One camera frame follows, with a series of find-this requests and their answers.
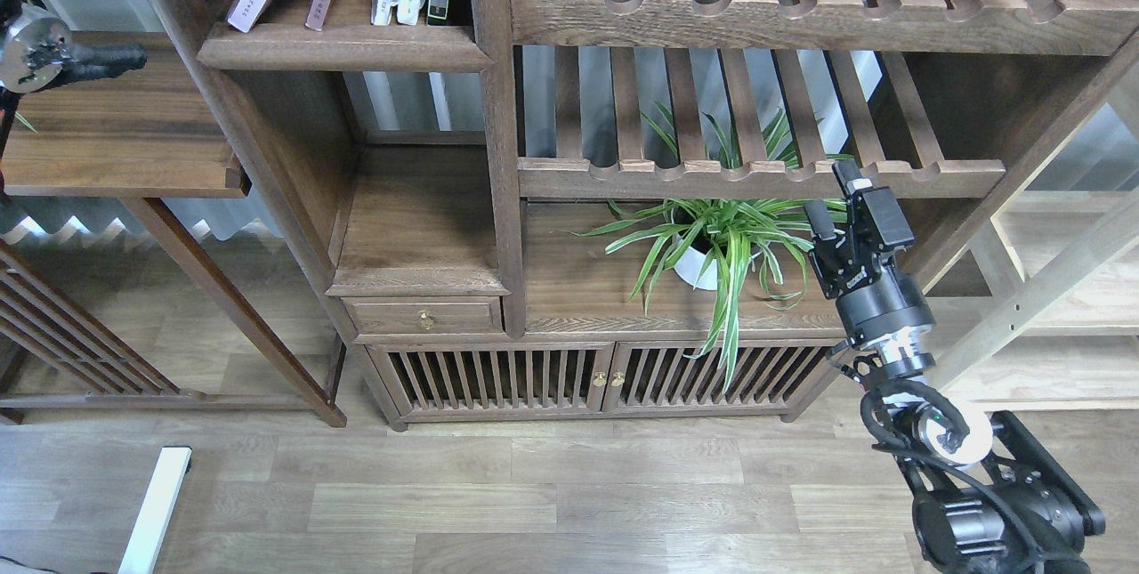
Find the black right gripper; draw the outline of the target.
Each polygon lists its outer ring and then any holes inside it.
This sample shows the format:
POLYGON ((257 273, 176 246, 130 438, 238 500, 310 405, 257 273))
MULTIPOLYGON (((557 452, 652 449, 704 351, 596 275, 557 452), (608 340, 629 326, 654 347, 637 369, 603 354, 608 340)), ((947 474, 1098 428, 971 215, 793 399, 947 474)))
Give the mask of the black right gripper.
POLYGON ((811 264, 826 298, 836 302, 849 346, 883 358, 921 358, 921 334, 934 315, 895 255, 915 241, 900 204, 888 188, 872 188, 857 161, 831 159, 846 198, 849 224, 838 236, 822 199, 803 205, 814 249, 811 264))

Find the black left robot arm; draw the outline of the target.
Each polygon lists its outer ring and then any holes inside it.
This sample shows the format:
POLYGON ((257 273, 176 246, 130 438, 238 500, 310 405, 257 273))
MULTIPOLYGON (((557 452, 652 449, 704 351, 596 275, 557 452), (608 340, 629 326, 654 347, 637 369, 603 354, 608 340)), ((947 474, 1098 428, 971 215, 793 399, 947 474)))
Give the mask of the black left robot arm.
POLYGON ((7 144, 23 95, 142 69, 148 54, 137 43, 81 46, 68 23, 41 0, 3 1, 3 132, 7 144))

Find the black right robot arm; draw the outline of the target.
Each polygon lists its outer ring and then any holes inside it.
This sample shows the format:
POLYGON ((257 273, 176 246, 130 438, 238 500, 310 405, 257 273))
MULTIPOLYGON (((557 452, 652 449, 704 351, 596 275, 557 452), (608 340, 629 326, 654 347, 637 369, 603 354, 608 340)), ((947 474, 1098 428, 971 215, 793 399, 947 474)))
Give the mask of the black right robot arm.
POLYGON ((952 402, 926 382, 934 315, 895 261, 912 230, 853 161, 833 169, 845 228, 825 202, 806 206, 811 263, 845 330, 831 352, 857 351, 839 370, 865 391, 861 420, 911 490, 923 557, 943 573, 1085 573, 1085 538, 1103 534, 1105 514, 1011 412, 952 402))

